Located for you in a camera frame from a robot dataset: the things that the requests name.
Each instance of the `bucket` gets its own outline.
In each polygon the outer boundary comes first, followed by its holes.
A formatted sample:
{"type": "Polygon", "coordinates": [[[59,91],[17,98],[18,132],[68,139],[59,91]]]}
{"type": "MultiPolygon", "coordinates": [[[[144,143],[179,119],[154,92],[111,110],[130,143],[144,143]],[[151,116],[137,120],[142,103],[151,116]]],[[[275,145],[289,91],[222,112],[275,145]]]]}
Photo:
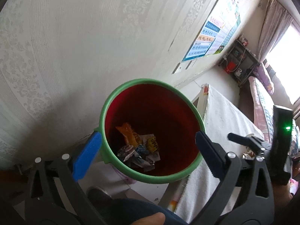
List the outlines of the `bucket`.
{"type": "Polygon", "coordinates": [[[153,79],[135,79],[117,87],[106,99],[99,128],[103,161],[128,177],[150,184],[175,182],[188,176],[201,162],[195,134],[205,131],[194,105],[174,87],[153,79]],[[128,122],[140,135],[154,134],[160,161],[149,172],[134,170],[114,154],[125,145],[116,129],[128,122]]]}

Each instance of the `person's hand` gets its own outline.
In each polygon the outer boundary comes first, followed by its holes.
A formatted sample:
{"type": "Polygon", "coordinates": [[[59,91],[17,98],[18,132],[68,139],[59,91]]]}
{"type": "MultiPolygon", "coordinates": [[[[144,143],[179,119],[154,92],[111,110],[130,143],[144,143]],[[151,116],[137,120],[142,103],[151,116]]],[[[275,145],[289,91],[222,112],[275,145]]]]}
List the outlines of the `person's hand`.
{"type": "Polygon", "coordinates": [[[279,211],[280,209],[287,206],[287,204],[293,198],[293,196],[290,193],[290,183],[288,183],[286,186],[281,186],[272,183],[272,187],[274,194],[275,211],[279,211]]]}
{"type": "Polygon", "coordinates": [[[132,223],[131,225],[163,225],[165,219],[165,215],[161,212],[158,212],[152,216],[141,218],[132,223]]]}

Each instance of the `blue gripper pad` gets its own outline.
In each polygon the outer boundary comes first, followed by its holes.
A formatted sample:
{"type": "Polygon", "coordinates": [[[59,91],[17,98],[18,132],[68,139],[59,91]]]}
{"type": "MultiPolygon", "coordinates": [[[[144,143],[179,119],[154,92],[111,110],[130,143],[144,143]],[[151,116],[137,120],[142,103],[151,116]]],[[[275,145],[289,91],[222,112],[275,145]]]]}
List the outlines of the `blue gripper pad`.
{"type": "Polygon", "coordinates": [[[78,181],[82,179],[88,168],[90,167],[95,155],[99,151],[102,143],[102,135],[98,131],[94,131],[87,140],[85,147],[73,161],[73,179],[78,181]]]}

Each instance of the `green bucket rim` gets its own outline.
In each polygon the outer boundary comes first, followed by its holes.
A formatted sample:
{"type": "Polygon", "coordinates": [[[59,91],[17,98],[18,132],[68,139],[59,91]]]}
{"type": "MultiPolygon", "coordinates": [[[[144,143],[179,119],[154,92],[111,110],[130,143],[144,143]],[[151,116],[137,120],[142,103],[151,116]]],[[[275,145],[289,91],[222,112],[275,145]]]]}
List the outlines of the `green bucket rim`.
{"type": "Polygon", "coordinates": [[[102,158],[104,159],[104,162],[106,162],[104,155],[112,156],[112,158],[109,158],[109,161],[107,161],[107,162],[112,163],[112,165],[115,166],[115,168],[117,168],[123,174],[125,174],[127,176],[130,176],[130,178],[141,181],[141,182],[152,183],[152,184],[163,184],[163,183],[175,182],[177,180],[180,180],[180,179],[188,176],[192,171],[194,171],[194,169],[196,169],[196,167],[200,164],[200,162],[203,159],[200,152],[196,156],[195,160],[187,168],[181,170],[180,172],[177,172],[177,173],[171,174],[171,175],[167,175],[167,176],[151,176],[151,175],[147,175],[147,174],[137,172],[137,171],[129,168],[128,166],[126,166],[123,162],[121,162],[116,157],[116,155],[113,153],[113,151],[110,149],[108,141],[106,139],[106,135],[105,135],[105,117],[106,117],[106,113],[107,113],[107,110],[108,110],[110,104],[113,102],[113,100],[121,92],[128,89],[129,87],[132,87],[132,86],[135,86],[135,85],[140,85],[140,84],[153,84],[153,85],[162,86],[162,87],[172,91],[176,95],[178,95],[182,100],[185,101],[185,103],[187,103],[187,105],[190,107],[190,109],[194,113],[194,116],[196,117],[196,119],[199,123],[200,129],[202,131],[206,132],[205,126],[203,124],[203,120],[202,120],[200,114],[198,113],[196,107],[180,91],[175,89],[173,86],[170,86],[169,84],[164,83],[164,82],[159,81],[159,80],[155,80],[155,79],[134,79],[134,80],[130,80],[128,82],[125,82],[122,85],[120,85],[119,87],[117,87],[108,96],[108,98],[106,99],[106,101],[103,105],[103,108],[102,108],[101,114],[100,114],[100,119],[99,119],[99,128],[95,129],[96,131],[98,131],[102,134],[102,146],[101,146],[101,149],[100,149],[102,158]]]}

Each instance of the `orange wrapper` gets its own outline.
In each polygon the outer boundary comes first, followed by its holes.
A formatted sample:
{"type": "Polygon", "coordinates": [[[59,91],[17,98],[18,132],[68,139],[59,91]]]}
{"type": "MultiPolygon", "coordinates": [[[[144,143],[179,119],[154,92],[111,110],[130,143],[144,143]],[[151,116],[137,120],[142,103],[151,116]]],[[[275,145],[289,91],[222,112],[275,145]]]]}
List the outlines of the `orange wrapper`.
{"type": "Polygon", "coordinates": [[[121,127],[116,127],[116,129],[123,134],[127,146],[134,146],[136,148],[142,143],[141,138],[133,131],[129,123],[123,123],[121,127]]]}

